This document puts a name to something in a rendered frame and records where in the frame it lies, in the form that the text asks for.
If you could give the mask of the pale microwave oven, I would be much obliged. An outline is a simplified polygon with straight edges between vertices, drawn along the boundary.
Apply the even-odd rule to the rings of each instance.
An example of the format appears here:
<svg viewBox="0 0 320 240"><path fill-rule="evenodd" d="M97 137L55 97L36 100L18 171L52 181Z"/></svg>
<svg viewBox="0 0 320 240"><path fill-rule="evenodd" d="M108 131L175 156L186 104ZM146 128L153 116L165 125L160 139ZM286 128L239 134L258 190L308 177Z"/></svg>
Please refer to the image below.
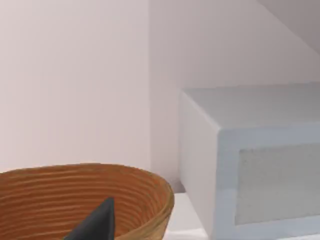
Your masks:
<svg viewBox="0 0 320 240"><path fill-rule="evenodd" d="M180 181L209 240L320 234L320 82L189 88Z"/></svg>

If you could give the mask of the brown woven basket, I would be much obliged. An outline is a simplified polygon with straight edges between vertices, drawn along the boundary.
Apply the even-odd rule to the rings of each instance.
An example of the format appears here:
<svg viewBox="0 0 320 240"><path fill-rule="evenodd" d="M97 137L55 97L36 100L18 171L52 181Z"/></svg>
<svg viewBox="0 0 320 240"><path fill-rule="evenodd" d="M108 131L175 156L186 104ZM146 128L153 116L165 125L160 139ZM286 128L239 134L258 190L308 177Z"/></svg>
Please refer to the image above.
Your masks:
<svg viewBox="0 0 320 240"><path fill-rule="evenodd" d="M105 200L114 206L114 224L98 229L111 231L101 240L163 240L175 204L170 184L147 170L105 163L0 173L0 240L67 240Z"/></svg>

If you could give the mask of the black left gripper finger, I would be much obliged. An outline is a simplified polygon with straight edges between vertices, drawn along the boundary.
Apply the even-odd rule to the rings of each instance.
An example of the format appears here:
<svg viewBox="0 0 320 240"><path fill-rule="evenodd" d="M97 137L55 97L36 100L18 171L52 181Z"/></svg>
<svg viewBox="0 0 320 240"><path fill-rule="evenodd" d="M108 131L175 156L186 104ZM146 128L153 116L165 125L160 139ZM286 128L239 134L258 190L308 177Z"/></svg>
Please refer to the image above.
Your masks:
<svg viewBox="0 0 320 240"><path fill-rule="evenodd" d="M106 198L63 240L115 240L115 202Z"/></svg>

